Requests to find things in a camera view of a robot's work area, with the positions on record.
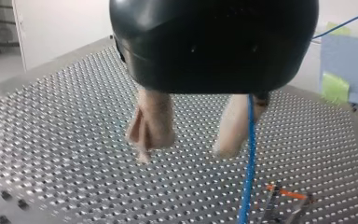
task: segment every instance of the black plastic cover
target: black plastic cover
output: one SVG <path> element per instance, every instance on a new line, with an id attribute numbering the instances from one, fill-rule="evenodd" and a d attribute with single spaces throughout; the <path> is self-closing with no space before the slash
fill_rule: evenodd
<path id="1" fill-rule="evenodd" d="M 317 0 L 111 0 L 132 77 L 172 93 L 272 91 L 297 73 Z"/>

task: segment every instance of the orange tool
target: orange tool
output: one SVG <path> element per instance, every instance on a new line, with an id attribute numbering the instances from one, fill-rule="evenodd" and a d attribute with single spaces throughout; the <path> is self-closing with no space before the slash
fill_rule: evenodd
<path id="1" fill-rule="evenodd" d="M 275 186 L 273 186 L 273 185 L 267 185 L 268 190 L 274 190 L 274 188 L 275 188 Z M 280 189 L 279 192 L 280 192 L 280 194 L 284 194 L 284 195 L 286 195 L 288 197 L 291 197 L 291 198 L 296 198 L 296 199 L 299 199 L 299 200 L 307 199 L 307 195 L 290 192 L 290 191 L 287 191 L 285 189 Z"/>

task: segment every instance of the perforated metal table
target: perforated metal table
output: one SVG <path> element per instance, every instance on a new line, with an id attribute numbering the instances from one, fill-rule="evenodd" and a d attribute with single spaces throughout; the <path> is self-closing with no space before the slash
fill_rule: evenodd
<path id="1" fill-rule="evenodd" d="M 173 96 L 176 144 L 141 165 L 123 138 L 134 94 L 110 47 L 2 97 L 1 223 L 235 223 L 246 146 L 231 160 L 210 153 L 227 96 Z M 358 223 L 354 123 L 345 109 L 273 92 L 256 130 L 251 223 L 273 181 L 315 195 L 304 223 Z M 277 209 L 295 203 L 281 197 Z"/>

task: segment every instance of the yellow sticky note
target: yellow sticky note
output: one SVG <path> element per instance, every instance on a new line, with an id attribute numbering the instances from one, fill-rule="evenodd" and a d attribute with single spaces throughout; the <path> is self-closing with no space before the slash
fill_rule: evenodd
<path id="1" fill-rule="evenodd" d="M 334 103 L 347 103 L 350 84 L 343 78 L 331 73 L 324 73 L 322 79 L 322 97 Z"/>
<path id="2" fill-rule="evenodd" d="M 327 30 L 333 29 L 334 27 L 338 26 L 338 24 L 335 24 L 333 22 L 328 22 L 327 23 Z M 333 31 L 332 33 L 330 33 L 331 35 L 350 35 L 351 34 L 351 29 L 348 27 L 340 27 L 339 29 L 336 29 L 335 31 Z"/>

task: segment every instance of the background wall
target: background wall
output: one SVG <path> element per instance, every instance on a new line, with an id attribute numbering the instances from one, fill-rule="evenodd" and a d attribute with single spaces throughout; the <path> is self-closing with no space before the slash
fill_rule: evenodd
<path id="1" fill-rule="evenodd" d="M 336 24 L 348 21 L 358 16 L 358 0 L 320 0 L 319 21 L 317 32 L 326 30 L 330 21 Z M 348 24 L 351 36 L 358 37 L 358 20 Z M 297 76 L 290 82 L 291 85 L 307 91 L 319 91 L 321 44 L 311 43 L 304 62 Z"/>
<path id="2" fill-rule="evenodd" d="M 111 35 L 109 0 L 13 0 L 20 24 L 26 69 Z M 320 0 L 317 31 L 328 22 L 342 23 L 358 15 L 358 0 Z M 348 25 L 358 36 L 358 21 Z M 295 79 L 299 88 L 318 91 L 320 44 L 312 43 Z"/>
<path id="3" fill-rule="evenodd" d="M 109 0 L 13 0 L 26 70 L 111 35 Z"/>

